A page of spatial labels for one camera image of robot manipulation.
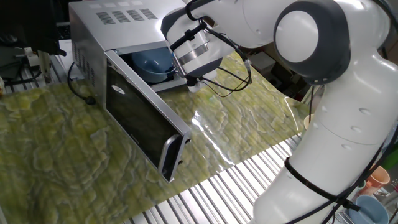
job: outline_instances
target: orange cup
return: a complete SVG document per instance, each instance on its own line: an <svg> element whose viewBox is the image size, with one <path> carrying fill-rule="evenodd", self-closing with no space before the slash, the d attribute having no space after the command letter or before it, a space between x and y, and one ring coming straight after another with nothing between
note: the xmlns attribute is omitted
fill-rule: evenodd
<svg viewBox="0 0 398 224"><path fill-rule="evenodd" d="M360 195L372 195L380 188L384 187L390 182L390 175L387 171L379 166L371 175L366 179L366 186L359 191Z"/></svg>

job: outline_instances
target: silver microwave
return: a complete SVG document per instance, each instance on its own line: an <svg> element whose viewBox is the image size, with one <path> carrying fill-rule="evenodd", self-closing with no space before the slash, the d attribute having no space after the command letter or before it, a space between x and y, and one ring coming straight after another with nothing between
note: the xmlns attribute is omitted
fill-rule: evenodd
<svg viewBox="0 0 398 224"><path fill-rule="evenodd" d="M134 52L167 47L162 18L181 0L83 1L69 4L73 61L97 102L123 128L168 182L173 180L190 128L158 96L184 85L178 75L149 85L126 60Z"/></svg>

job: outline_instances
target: cable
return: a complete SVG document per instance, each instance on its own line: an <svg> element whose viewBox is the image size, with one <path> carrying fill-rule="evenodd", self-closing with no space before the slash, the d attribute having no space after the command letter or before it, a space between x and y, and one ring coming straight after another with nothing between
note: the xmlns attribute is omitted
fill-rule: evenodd
<svg viewBox="0 0 398 224"><path fill-rule="evenodd" d="M396 129L392 139L397 139L398 137L398 129ZM343 197L343 198L347 198L350 193L362 182L364 182L379 166L382 162L384 162L384 160L386 159L386 157L391 153L391 151L394 148L394 143L395 141L391 141L390 144L387 146L387 149L385 151L385 153L381 156L381 158L376 162L375 166L372 167L372 165L374 164L374 162L376 161L378 155L380 154L383 145L382 144L380 146L380 148L377 150L377 152L375 153L375 155L373 156L373 158L371 159L371 161L369 162L369 164L366 166L366 168L363 170L362 174L359 176L359 178L357 179L357 181L349 188L347 188L346 190L344 190L342 193L340 193L339 195L337 195L337 197ZM297 223L299 221L302 221L308 217L310 217L311 215L323 210L324 208L326 208L327 206L331 205L332 201L328 201L325 202L323 205L320 205L318 208L312 210L311 212L308 212L304 215L302 215L301 217L298 217L290 222L288 222L287 224L294 224ZM341 206L340 203L337 203L337 205L335 205L333 207L333 210L329 213L329 215L324 219L324 221L322 222L322 224L325 224L328 222L328 220L330 220L330 218L336 213L336 211L338 210L338 208Z"/></svg>
<svg viewBox="0 0 398 224"><path fill-rule="evenodd" d="M335 224L335 219L336 219L336 214L333 214L333 220L331 221L331 224Z"/></svg>
<svg viewBox="0 0 398 224"><path fill-rule="evenodd" d="M311 123L311 117L312 117L312 100L313 100L313 86L312 86L312 89L311 89L311 100L310 100L310 121L309 121L309 123Z"/></svg>
<svg viewBox="0 0 398 224"><path fill-rule="evenodd" d="M391 223L391 222L392 222L392 220L395 218L395 216L397 215L397 213L398 213L398 207L397 207L397 209L394 211L394 214L392 214L392 216L391 216L391 218L390 218L390 220L389 220L388 223Z"/></svg>
<svg viewBox="0 0 398 224"><path fill-rule="evenodd" d="M72 62L72 64L70 65L69 71L68 71L68 86L69 86L70 91L71 91L74 95L76 95L77 97L79 97L80 99L84 100L84 101L86 102L87 105L94 105L94 104L96 104L96 100L94 99L94 97L92 97L92 96L87 96L87 97L81 96L79 93L77 93L77 92L73 89L73 87L72 87L72 82L71 82L71 80L70 80L70 74L71 74L71 72L72 72L72 67L73 67L74 65L75 65L75 62Z"/></svg>
<svg viewBox="0 0 398 224"><path fill-rule="evenodd" d="M221 97L221 98L226 98L227 96L230 96L233 92L236 92L237 91L237 89L244 83L244 82L241 82L241 84L239 84L234 90L232 90L230 93L228 93L227 95L225 95L225 96L221 96L219 93L217 93L211 86L209 86L207 83L205 83L205 82L202 82L202 81L200 81L201 83L204 83L206 86L208 86L211 90L213 90L213 92L214 93L216 93L219 97Z"/></svg>
<svg viewBox="0 0 398 224"><path fill-rule="evenodd" d="M392 26L395 28L396 32L398 32L397 19L389 9L388 4L384 0L373 0L373 2L375 2L387 14L387 16L391 19Z"/></svg>
<svg viewBox="0 0 398 224"><path fill-rule="evenodd" d="M25 80L18 80L18 81L9 81L9 82L4 82L4 86L12 86L12 85L18 85L18 84L23 84L23 83L29 83L31 81L36 80L37 77L39 77L42 74L42 71L39 71L33 78L28 78Z"/></svg>
<svg viewBox="0 0 398 224"><path fill-rule="evenodd" d="M383 58L388 60L388 54L387 54L386 47L381 48L381 53L382 53Z"/></svg>
<svg viewBox="0 0 398 224"><path fill-rule="evenodd" d="M242 91L242 90L244 90L245 88L247 88L248 85L252 83L251 68L250 68L250 62L249 62L248 58L245 56L244 53L242 53L242 51L238 48L238 46L237 46L232 40L229 40L226 36L224 36L225 34L217 33L217 32L215 32L215 31L209 29L208 27L205 28L205 32L207 32L207 33L209 33L209 34L212 34L212 35L214 35L215 37L219 38L221 41L223 41L224 43L226 43L226 44L228 44L229 46L231 46L231 47L235 50L235 52L237 52L237 53L239 54L239 56L242 58L242 60L243 60L243 62L244 62L244 65L245 65L245 67L246 67L246 70L248 71L248 77L247 77L246 79L242 79L242 78L240 78L239 76L237 76L237 75L231 73L230 71L228 71L228 70L226 70L226 69L224 69L224 68L218 67L218 69L220 69L220 70L222 70L222 71L224 71L224 72L226 72L226 73L232 75L233 77L235 77L235 78L241 80L242 83L240 83L235 89L232 89L232 88L228 88L228 87L225 87L225 86L223 86L223 85L220 85L220 84L218 84L217 82L214 82L214 81L212 81L212 80L209 80L209 79L207 79L207 78L205 78L205 77L201 77L201 78L199 78L199 80L200 80L200 81L206 80L206 81L209 82L209 83L212 83L212 84L214 84L214 85L216 85L216 86L218 86L218 87L220 87L220 88L223 88L223 89L225 89L225 90L229 90L229 91L231 92L231 93L229 93L229 94L226 95L226 96L221 96L221 95L218 94L216 91L214 91L214 89L213 89L212 87L210 87L209 85L207 85L207 83L203 82L203 83L206 84L208 87L210 87L210 88L211 88L218 96L220 96L220 97L227 97L227 96L229 96L230 94L232 94L232 92Z"/></svg>
<svg viewBox="0 0 398 224"><path fill-rule="evenodd" d="M232 72L228 71L228 70L225 69L225 68L218 67L217 69L220 69L220 70L222 70L222 71L224 71L224 72L226 72L226 73L232 75L233 77L237 78L238 80L241 80L242 82L248 82L247 80L244 80L243 78L241 78L241 77L239 77L239 76L233 74Z"/></svg>
<svg viewBox="0 0 398 224"><path fill-rule="evenodd" d="M12 63L9 63L9 64L7 64L7 65L1 66L1 67L0 67L0 70L5 70L5 69L8 69L8 68L14 67L14 66L16 66L16 65L20 65L20 64L22 64L21 61L12 62Z"/></svg>

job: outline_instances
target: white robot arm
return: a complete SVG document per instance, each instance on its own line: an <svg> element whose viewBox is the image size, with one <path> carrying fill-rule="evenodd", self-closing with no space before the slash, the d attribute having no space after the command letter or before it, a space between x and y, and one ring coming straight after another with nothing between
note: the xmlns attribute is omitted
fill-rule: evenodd
<svg viewBox="0 0 398 224"><path fill-rule="evenodd" d="M325 85L289 162L330 194L350 187L398 118L398 67L377 52L392 18L373 0L197 0L166 16L162 32L173 45L200 25L192 19L204 16L238 45L274 41L286 65L307 82ZM211 74L233 49L201 30L172 50L199 88L195 80ZM288 223L327 201L283 168L256 200L252 223ZM332 206L301 223L321 223Z"/></svg>

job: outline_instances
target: microwave door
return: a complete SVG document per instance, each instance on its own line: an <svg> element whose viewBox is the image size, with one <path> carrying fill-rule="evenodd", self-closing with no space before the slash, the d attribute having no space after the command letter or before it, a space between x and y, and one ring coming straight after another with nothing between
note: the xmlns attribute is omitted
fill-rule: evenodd
<svg viewBox="0 0 398 224"><path fill-rule="evenodd" d="M170 182L190 128L120 56L106 55L106 110Z"/></svg>

